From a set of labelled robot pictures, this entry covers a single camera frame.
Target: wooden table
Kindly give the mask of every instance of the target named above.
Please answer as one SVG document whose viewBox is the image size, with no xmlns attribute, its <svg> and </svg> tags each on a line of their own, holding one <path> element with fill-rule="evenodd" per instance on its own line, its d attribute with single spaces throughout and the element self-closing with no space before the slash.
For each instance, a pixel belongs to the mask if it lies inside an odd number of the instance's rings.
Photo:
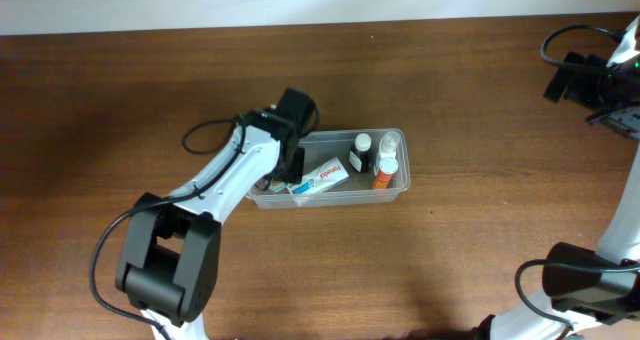
<svg viewBox="0 0 640 340">
<path fill-rule="evenodd" d="M 287 86 L 317 102 L 321 130 L 402 129 L 411 188 L 379 205 L 242 201 L 204 312 L 212 339 L 442 334 L 512 309 L 522 262 L 559 241 L 595 247 L 637 148 L 587 126 L 578 105 L 542 99 L 555 69 L 540 43 L 565 25 L 616 29 L 633 16 L 0 38 L 0 336 L 150 339 L 91 297 L 98 236 L 143 192 L 166 194 L 210 160 L 180 148 L 190 126 L 275 103 Z M 613 51 L 583 32 L 554 46 L 556 56 Z M 104 248 L 98 285 L 126 307 L 113 285 L 125 230 Z"/>
</svg>

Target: white bottle cap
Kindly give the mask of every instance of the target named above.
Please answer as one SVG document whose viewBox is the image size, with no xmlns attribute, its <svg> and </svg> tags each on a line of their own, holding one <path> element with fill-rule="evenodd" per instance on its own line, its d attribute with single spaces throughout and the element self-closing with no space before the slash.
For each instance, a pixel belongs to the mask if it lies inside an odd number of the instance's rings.
<svg viewBox="0 0 640 340">
<path fill-rule="evenodd" d="M 400 141 L 400 135 L 394 132 L 386 133 L 382 140 L 380 140 L 380 152 L 384 154 L 392 154 L 391 156 L 395 157 L 396 149 L 398 148 Z"/>
<path fill-rule="evenodd" d="M 356 136 L 356 149 L 358 151 L 367 151 L 371 148 L 371 137 L 367 134 Z"/>
<path fill-rule="evenodd" d="M 394 158 L 384 158 L 380 160 L 380 171 L 387 175 L 393 175 L 398 171 L 398 160 Z"/>
</svg>

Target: clear plastic container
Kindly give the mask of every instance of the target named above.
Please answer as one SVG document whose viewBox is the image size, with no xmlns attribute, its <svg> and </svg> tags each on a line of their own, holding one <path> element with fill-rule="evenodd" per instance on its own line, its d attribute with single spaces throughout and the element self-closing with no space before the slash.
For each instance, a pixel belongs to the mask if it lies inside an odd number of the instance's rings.
<svg viewBox="0 0 640 340">
<path fill-rule="evenodd" d="M 396 153 L 398 171 L 393 175 L 386 189 L 372 190 L 371 187 L 375 181 L 373 170 L 367 173 L 358 173 L 353 169 L 349 164 L 349 149 L 356 136 L 365 133 L 371 136 L 371 149 L 375 156 L 378 152 L 380 139 L 387 132 L 395 132 L 402 139 Z M 407 143 L 404 134 L 399 129 L 317 131 L 300 140 L 300 146 L 305 148 L 303 173 L 306 174 L 337 156 L 349 172 L 349 179 L 326 192 L 311 195 L 292 195 L 287 189 L 278 193 L 271 190 L 260 191 L 253 187 L 247 197 L 255 201 L 258 207 L 284 209 L 390 202 L 395 200 L 399 193 L 409 189 L 409 185 L 411 185 Z"/>
</svg>

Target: label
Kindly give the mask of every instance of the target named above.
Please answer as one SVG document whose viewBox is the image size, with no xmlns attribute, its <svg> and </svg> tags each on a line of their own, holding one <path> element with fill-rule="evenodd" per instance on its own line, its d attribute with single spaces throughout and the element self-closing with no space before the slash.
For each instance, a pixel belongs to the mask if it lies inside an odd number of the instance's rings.
<svg viewBox="0 0 640 340">
<path fill-rule="evenodd" d="M 289 192 L 294 195 L 312 195 L 327 191 L 341 184 L 348 178 L 349 173 L 347 173 L 344 166 L 340 163 L 340 160 L 336 157 L 302 176 L 302 183 L 300 185 L 290 184 L 288 189 Z M 310 196 L 293 198 L 298 206 L 304 205 L 310 199 Z"/>
<path fill-rule="evenodd" d="M 285 189 L 287 187 L 287 183 L 282 182 L 282 181 L 278 181 L 278 180 L 273 180 L 271 182 L 271 185 L 269 185 L 269 190 L 273 191 L 273 192 L 279 192 L 282 191 L 283 189 Z"/>
<path fill-rule="evenodd" d="M 380 153 L 376 155 L 376 161 L 373 165 L 373 176 L 378 176 L 378 170 L 380 170 Z"/>
<path fill-rule="evenodd" d="M 380 169 L 376 175 L 376 182 L 373 183 L 373 190 L 386 189 L 396 171 L 398 171 L 398 161 L 396 159 L 384 158 L 380 160 Z"/>
<path fill-rule="evenodd" d="M 358 172 L 362 171 L 362 160 L 353 151 L 349 151 L 349 162 Z"/>
</svg>

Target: small white bottle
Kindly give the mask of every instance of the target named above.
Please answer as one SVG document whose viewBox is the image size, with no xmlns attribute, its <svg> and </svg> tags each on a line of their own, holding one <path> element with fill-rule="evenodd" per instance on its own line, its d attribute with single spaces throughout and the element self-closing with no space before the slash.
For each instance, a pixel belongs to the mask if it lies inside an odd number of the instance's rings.
<svg viewBox="0 0 640 340">
<path fill-rule="evenodd" d="M 402 139 L 400 135 L 394 132 L 388 132 L 384 134 L 380 140 L 380 146 L 378 147 L 378 154 L 376 155 L 376 162 L 373 165 L 373 176 L 378 176 L 378 169 L 380 169 L 380 160 L 390 157 L 396 158 L 396 150 Z"/>
</svg>

